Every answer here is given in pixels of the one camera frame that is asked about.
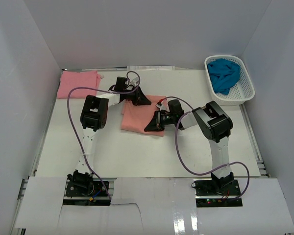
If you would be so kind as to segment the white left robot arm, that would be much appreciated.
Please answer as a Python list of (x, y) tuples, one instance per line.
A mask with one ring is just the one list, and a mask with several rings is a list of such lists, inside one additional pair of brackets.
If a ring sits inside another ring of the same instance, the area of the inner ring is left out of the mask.
[[(74, 173), (68, 175), (70, 182), (79, 188), (80, 191), (90, 190), (93, 184), (94, 172), (93, 161), (97, 143), (97, 132), (105, 127), (107, 122), (108, 108), (117, 105), (124, 100), (129, 100), (135, 106), (151, 105), (151, 101), (144, 95), (140, 88), (141, 78), (136, 72), (135, 78), (118, 77), (116, 84), (109, 90), (77, 87), (72, 89), (67, 97), (67, 112), (69, 121), (80, 145), (82, 156), (79, 158)], [(87, 95), (80, 115), (83, 137), (80, 138), (75, 128), (71, 111), (70, 98), (77, 90), (90, 90), (100, 92), (99, 95)]]

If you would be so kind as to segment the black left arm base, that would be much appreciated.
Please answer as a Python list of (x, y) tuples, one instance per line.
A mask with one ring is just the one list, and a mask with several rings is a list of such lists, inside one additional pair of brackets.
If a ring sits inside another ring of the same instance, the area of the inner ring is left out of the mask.
[(67, 206), (109, 206), (111, 200), (100, 181), (90, 183), (88, 189), (67, 182), (63, 205)]

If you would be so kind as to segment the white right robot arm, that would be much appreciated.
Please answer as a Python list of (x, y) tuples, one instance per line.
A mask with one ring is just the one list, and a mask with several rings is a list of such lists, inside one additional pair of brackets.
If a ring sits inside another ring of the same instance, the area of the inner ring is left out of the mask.
[(234, 181), (234, 174), (229, 165), (228, 142), (233, 128), (231, 118), (214, 101), (207, 103), (185, 113), (179, 99), (168, 102), (168, 109), (163, 105), (163, 100), (156, 104), (157, 110), (145, 132), (160, 132), (165, 126), (174, 125), (176, 130), (186, 130), (199, 126), (204, 137), (209, 141), (212, 157), (212, 185), (217, 192), (222, 192), (225, 187)]

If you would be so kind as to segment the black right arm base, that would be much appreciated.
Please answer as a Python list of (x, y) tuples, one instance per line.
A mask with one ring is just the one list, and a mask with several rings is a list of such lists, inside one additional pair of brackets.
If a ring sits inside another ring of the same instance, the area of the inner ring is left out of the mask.
[(196, 180), (191, 184), (195, 190), (197, 208), (226, 208), (242, 207), (242, 199), (237, 180), (234, 180), (225, 188), (217, 189), (212, 180)]

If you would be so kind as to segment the salmon orange t shirt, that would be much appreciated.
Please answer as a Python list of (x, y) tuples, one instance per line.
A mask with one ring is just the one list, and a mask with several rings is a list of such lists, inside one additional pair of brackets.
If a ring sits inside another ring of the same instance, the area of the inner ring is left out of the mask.
[(125, 101), (122, 110), (122, 130), (147, 135), (144, 128), (149, 124), (157, 110), (156, 103), (165, 96), (147, 95), (147, 98), (151, 101), (151, 105), (134, 106), (131, 101)]

